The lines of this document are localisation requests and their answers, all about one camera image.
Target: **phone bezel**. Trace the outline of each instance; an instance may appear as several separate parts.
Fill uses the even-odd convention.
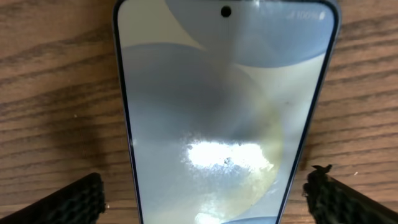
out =
[[[113,9],[113,35],[114,35],[114,46],[116,49],[116,60],[118,63],[118,73],[119,73],[119,82],[120,82],[120,88],[121,88],[121,92],[122,92],[122,99],[123,99],[123,111],[124,111],[124,119],[126,122],[126,131],[127,131],[127,143],[129,146],[129,154],[130,154],[130,162],[131,162],[131,169],[132,169],[132,173],[133,173],[133,179],[134,179],[134,188],[135,188],[135,193],[136,193],[136,202],[137,202],[137,210],[139,213],[139,222],[141,224],[144,224],[143,220],[142,220],[142,209],[141,209],[141,200],[140,200],[140,196],[139,196],[139,186],[138,186],[138,180],[137,180],[137,172],[136,172],[136,161],[135,161],[135,157],[134,157],[134,148],[132,146],[132,134],[131,134],[131,129],[130,129],[130,120],[129,120],[129,110],[128,110],[128,105],[127,105],[127,94],[126,94],[126,84],[124,81],[124,72],[123,72],[123,61],[122,61],[122,55],[121,55],[121,45],[120,45],[120,39],[119,39],[119,27],[118,27],[118,12],[119,12],[119,8],[121,6],[121,4],[126,1],[126,0],[117,0],[117,2],[114,5],[114,9]],[[334,18],[335,18],[335,25],[333,27],[333,32],[331,34],[331,39],[328,45],[328,48],[326,50],[326,54],[325,54],[325,59],[323,61],[323,65],[322,65],[322,69],[320,71],[320,75],[318,77],[318,81],[317,81],[317,86],[315,88],[315,92],[312,98],[312,102],[310,105],[310,110],[308,112],[307,115],[307,119],[305,121],[305,126],[303,129],[303,133],[302,133],[302,137],[300,139],[300,143],[298,145],[298,149],[297,149],[297,153],[294,159],[294,163],[292,166],[292,170],[290,171],[290,175],[289,175],[289,180],[287,182],[286,185],[286,189],[285,189],[285,193],[284,193],[284,197],[282,199],[281,205],[280,205],[280,209],[279,209],[279,213],[277,216],[277,220],[276,223],[280,223],[281,218],[282,218],[282,214],[285,210],[285,206],[286,206],[286,202],[287,202],[287,198],[290,194],[290,190],[292,188],[292,184],[293,184],[293,178],[294,175],[297,171],[297,166],[299,164],[299,160],[302,156],[302,152],[303,152],[303,145],[304,142],[307,138],[308,135],[308,130],[310,127],[310,123],[312,120],[312,116],[314,114],[315,111],[315,107],[317,105],[317,101],[319,98],[319,94],[320,94],[320,90],[322,88],[323,85],[323,81],[325,79],[325,75],[326,75],[326,71],[329,67],[329,63],[330,63],[330,59],[331,59],[331,55],[334,49],[334,46],[336,44],[336,40],[337,40],[337,36],[338,33],[340,31],[340,27],[341,27],[341,10],[340,7],[338,5],[338,3],[334,0],[278,0],[278,1],[282,1],[282,2],[317,2],[317,3],[321,3],[324,4],[326,6],[328,6],[331,11],[333,12]]]

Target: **smartphone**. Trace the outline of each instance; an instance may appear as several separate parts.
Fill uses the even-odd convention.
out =
[[[324,0],[116,3],[141,223],[280,222],[340,20]]]

